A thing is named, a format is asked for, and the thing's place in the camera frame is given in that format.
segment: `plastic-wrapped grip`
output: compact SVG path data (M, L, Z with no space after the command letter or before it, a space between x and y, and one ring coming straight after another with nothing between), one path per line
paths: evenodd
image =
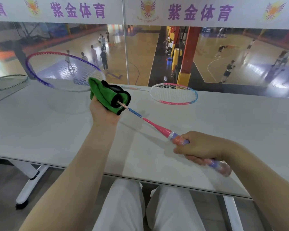
M189 140L184 139L182 136L176 133L171 134L170 141L176 145L189 144ZM219 160L214 160L214 159L209 159L209 160L211 161L211 163L209 163L208 166L214 169L216 172L219 172L225 177L228 177L231 174L232 169L230 168L228 164L221 162Z

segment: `white banner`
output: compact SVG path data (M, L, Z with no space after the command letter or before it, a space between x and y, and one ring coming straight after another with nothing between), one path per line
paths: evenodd
M289 29L289 0L125 0L126 24ZM0 21L123 24L121 0L0 0Z

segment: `hand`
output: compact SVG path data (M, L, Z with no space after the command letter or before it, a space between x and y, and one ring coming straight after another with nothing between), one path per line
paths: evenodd
M120 116L107 110L94 96L90 103L90 111L93 117L94 125L102 126L103 128L114 126L116 127Z
M196 131L187 132L182 137L190 143L175 147L173 152L182 154L186 159L199 165L210 164L211 158L225 160L233 152L233 148L239 145L231 140Z

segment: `microfiber cloth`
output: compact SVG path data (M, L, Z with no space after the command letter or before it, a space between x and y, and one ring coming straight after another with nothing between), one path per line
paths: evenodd
M89 78L89 85L91 88L90 99L96 96L97 100L104 105L104 107L117 115L125 109L117 101L128 105L131 101L131 95L124 91L120 86L110 85L105 80L99 81L96 78Z

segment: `person's left arm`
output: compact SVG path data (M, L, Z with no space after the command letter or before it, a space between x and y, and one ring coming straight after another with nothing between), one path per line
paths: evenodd
M93 126L77 155L31 210L19 231L85 230L99 191L119 116L93 97Z

